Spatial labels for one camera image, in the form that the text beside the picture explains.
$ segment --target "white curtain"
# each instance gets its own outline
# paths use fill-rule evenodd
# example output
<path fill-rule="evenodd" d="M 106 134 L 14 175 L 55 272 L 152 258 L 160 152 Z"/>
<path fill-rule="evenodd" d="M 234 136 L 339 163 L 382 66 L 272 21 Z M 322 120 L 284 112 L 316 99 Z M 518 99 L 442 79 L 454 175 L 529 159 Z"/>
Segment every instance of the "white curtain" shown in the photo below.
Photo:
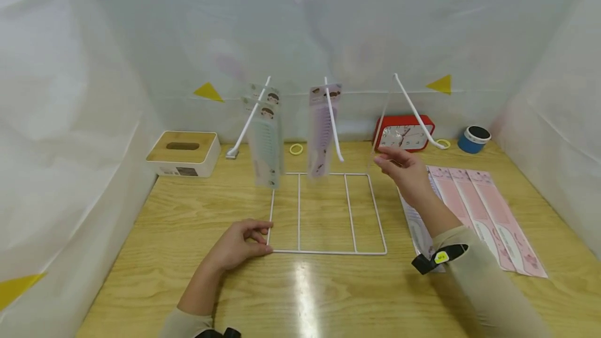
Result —
<path fill-rule="evenodd" d="M 577 0 L 522 89 L 497 141 L 601 258 L 601 11 Z"/>
<path fill-rule="evenodd" d="M 95 0 L 0 0 L 0 337 L 74 336 L 155 175 L 160 135 Z"/>
<path fill-rule="evenodd" d="M 98 0 L 170 129 L 236 139 L 247 82 L 286 97 L 284 135 L 307 134 L 308 89 L 344 85 L 343 139 L 369 139 L 400 74 L 437 137 L 488 126 L 573 0 Z M 451 74 L 453 94 L 426 88 Z M 211 82 L 225 102 L 193 95 Z M 398 88 L 390 114 L 410 113 Z"/>

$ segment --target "yellow triangle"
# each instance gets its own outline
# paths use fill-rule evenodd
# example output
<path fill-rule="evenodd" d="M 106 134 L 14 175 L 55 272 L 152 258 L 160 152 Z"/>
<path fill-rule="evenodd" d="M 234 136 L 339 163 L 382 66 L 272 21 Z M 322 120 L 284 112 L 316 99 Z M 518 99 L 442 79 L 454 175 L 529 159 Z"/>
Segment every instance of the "yellow triangle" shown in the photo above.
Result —
<path fill-rule="evenodd" d="M 214 101 L 219 101 L 219 102 L 223 102 L 224 100 L 221 99 L 221 96 L 219 95 L 219 93 L 217 93 L 217 90 L 215 90 L 215 88 L 213 88 L 213 85 L 210 82 L 207 82 L 206 84 L 202 85 L 200 88 L 198 88 L 194 94 L 196 94 L 197 96 L 201 96 L 204 98 L 209 98 L 209 100 L 214 100 Z"/>
<path fill-rule="evenodd" d="M 426 87 L 440 93 L 451 95 L 451 75 L 446 75 L 443 78 L 426 85 Z"/>
<path fill-rule="evenodd" d="M 0 311 L 8 307 L 10 303 L 23 295 L 25 291 L 29 290 L 40 279 L 44 278 L 44 275 L 46 273 L 32 274 L 0 282 Z"/>

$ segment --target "hand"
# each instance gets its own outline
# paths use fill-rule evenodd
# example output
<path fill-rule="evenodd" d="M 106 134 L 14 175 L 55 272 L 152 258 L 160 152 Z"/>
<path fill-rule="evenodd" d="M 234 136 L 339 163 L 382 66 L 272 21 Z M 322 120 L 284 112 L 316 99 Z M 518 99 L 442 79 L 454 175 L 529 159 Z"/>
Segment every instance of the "hand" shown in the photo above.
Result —
<path fill-rule="evenodd" d="M 273 222 L 246 219 L 234 222 L 202 261 L 213 269 L 223 272 L 231 270 L 246 259 L 271 254 L 273 249 L 267 245 L 263 237 L 268 229 L 273 227 Z"/>
<path fill-rule="evenodd" d="M 375 157 L 375 163 L 394 180 L 408 204 L 419 211 L 420 204 L 438 200 L 430 185 L 426 165 L 418 156 L 400 148 L 380 147 L 378 150 L 381 154 Z"/>

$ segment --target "person's left hand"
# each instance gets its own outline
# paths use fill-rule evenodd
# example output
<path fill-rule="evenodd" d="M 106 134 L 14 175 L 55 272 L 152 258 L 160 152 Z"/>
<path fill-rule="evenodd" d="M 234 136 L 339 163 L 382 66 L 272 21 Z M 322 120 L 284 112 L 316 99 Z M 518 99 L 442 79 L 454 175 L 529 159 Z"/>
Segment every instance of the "person's left hand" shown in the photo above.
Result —
<path fill-rule="evenodd" d="M 263 237 L 273 222 L 246 219 L 234 222 L 211 248 L 203 262 L 218 271 L 231 270 L 246 259 L 271 254 L 273 249 Z"/>

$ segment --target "sleeve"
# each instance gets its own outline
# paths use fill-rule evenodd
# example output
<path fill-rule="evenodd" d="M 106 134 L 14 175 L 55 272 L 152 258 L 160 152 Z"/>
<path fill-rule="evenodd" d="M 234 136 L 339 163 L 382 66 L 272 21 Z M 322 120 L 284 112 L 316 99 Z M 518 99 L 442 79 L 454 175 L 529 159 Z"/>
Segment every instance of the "sleeve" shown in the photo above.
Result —
<path fill-rule="evenodd" d="M 486 244 L 465 226 L 434 238 L 434 248 L 467 244 L 459 258 L 444 263 L 470 300 L 486 337 L 551 337 L 540 315 L 498 266 Z"/>
<path fill-rule="evenodd" d="M 212 317 L 189 315 L 176 307 L 167 316 L 159 338 L 195 338 L 212 326 Z"/>

